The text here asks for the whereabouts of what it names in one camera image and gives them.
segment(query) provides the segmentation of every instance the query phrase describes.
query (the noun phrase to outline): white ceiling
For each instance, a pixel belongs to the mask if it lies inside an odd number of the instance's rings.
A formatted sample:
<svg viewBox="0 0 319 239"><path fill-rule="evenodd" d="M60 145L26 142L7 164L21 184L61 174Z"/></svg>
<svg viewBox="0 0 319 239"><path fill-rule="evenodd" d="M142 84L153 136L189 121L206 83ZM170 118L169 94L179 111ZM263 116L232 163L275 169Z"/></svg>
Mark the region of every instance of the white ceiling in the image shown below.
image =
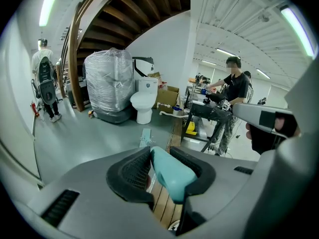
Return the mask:
<svg viewBox="0 0 319 239"><path fill-rule="evenodd" d="M22 17L28 33L29 49L31 55L37 51L37 40L46 38L48 47L53 51L54 61L61 56L64 41L60 41L60 36L66 27L69 27L75 7L82 0L56 0L47 26L39 27L39 19L43 0L25 0L19 10L19 17Z"/></svg>
<svg viewBox="0 0 319 239"><path fill-rule="evenodd" d="M311 62L297 35L282 17L279 8L288 0L204 0L196 38L194 59L216 63L225 70L227 55L236 54L242 69L253 78L292 87ZM269 18L263 22L259 16Z"/></svg>

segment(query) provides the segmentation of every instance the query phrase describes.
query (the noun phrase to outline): white hose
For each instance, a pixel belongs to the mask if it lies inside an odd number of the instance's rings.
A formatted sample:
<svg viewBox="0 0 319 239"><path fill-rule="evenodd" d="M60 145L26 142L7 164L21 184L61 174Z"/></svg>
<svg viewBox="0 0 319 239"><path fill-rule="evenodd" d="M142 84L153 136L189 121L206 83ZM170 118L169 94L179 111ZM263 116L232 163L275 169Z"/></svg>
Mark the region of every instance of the white hose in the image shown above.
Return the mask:
<svg viewBox="0 0 319 239"><path fill-rule="evenodd" d="M166 113L166 112L161 111L161 112L159 113L159 115L162 115L162 114L165 114L165 115L167 115L167 116L172 116L172 117L175 117L175 118L187 118L187 117L188 117L188 115L178 116L178 115L168 114L168 113Z"/></svg>

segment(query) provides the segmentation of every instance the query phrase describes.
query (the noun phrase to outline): hand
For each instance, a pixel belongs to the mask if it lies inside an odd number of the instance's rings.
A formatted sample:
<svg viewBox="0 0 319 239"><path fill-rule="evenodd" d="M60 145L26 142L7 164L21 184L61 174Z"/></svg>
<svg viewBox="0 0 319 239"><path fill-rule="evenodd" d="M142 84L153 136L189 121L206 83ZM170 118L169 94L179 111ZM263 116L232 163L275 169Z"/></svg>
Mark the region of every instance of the hand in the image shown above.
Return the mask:
<svg viewBox="0 0 319 239"><path fill-rule="evenodd" d="M284 118L275 119L275 130L280 131L284 126L284 122L285 122ZM246 129L248 130L248 132L246 133L246 137L251 140L252 137L251 137L250 125L248 123L246 123ZM300 134L300 129L299 127L297 127L293 136L298 136L299 134Z"/></svg>

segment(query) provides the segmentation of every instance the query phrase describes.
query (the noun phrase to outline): black t-shirt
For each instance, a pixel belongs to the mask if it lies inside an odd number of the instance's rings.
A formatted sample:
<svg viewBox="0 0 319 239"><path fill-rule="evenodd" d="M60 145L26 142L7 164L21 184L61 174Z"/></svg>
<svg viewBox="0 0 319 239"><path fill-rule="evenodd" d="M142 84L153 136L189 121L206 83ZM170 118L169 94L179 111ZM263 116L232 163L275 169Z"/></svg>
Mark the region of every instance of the black t-shirt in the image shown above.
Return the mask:
<svg viewBox="0 0 319 239"><path fill-rule="evenodd" d="M244 73L239 75L237 78L230 74L224 79L224 82L229 85L229 89L227 91L228 101L232 101L235 98L247 97L249 79Z"/></svg>

